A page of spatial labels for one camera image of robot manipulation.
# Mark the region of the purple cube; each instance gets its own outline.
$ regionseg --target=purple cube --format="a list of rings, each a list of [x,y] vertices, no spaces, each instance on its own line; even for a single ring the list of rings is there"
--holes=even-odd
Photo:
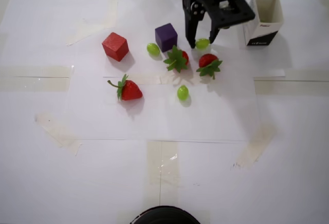
[[[177,32],[170,23],[162,25],[155,29],[155,41],[162,52],[171,50],[177,46]]]

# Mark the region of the strawberry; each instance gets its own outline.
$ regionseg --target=strawberry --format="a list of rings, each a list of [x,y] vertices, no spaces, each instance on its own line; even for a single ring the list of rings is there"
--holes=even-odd
[[[166,64],[169,64],[167,67],[168,71],[172,69],[176,69],[180,72],[182,69],[187,69],[187,64],[189,63],[189,56],[186,52],[177,49],[177,47],[173,46],[173,51],[168,52],[168,59],[164,60]]]
[[[189,56],[188,56],[188,54],[185,51],[183,51],[183,55],[182,56],[186,59],[185,65],[187,65],[189,63]]]
[[[118,85],[114,85],[111,83],[110,80],[108,80],[108,83],[112,85],[113,87],[118,88],[117,94],[119,100],[132,100],[132,99],[138,99],[142,98],[143,93],[138,88],[137,84],[135,84],[131,80],[127,80],[128,76],[125,74],[121,81],[119,81]]]
[[[199,60],[199,69],[197,72],[200,72],[200,76],[209,75],[215,79],[215,72],[220,72],[220,64],[223,61],[220,61],[217,56],[213,54],[205,54]]]
[[[208,66],[211,62],[218,60],[218,57],[213,54],[205,54],[199,60],[199,67]]]

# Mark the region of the black label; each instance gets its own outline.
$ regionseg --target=black label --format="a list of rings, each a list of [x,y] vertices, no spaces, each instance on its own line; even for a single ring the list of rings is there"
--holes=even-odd
[[[276,36],[277,33],[278,32],[276,31],[271,34],[250,39],[247,46],[267,46],[272,42],[273,38]]]

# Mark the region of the clear tape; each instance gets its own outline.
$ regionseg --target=clear tape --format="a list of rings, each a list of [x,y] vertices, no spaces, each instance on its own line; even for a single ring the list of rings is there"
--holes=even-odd
[[[273,125],[262,124],[239,155],[235,164],[240,167],[251,167],[264,153],[275,133],[276,129]]]
[[[69,78],[0,77],[0,92],[67,92]]]
[[[70,78],[74,66],[2,66],[0,77]]]
[[[75,156],[78,153],[80,143],[77,141],[77,137],[72,135],[66,127],[60,124],[51,114],[42,113],[35,116],[35,122],[40,125],[55,141],[58,147],[64,147],[72,152]]]

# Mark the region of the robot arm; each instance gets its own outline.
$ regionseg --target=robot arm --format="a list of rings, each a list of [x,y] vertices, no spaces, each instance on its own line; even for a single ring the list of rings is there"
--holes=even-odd
[[[245,0],[182,0],[185,13],[185,33],[191,46],[195,47],[195,35],[199,21],[202,21],[205,12],[211,18],[209,40],[213,43],[220,29],[228,29],[255,18]]]

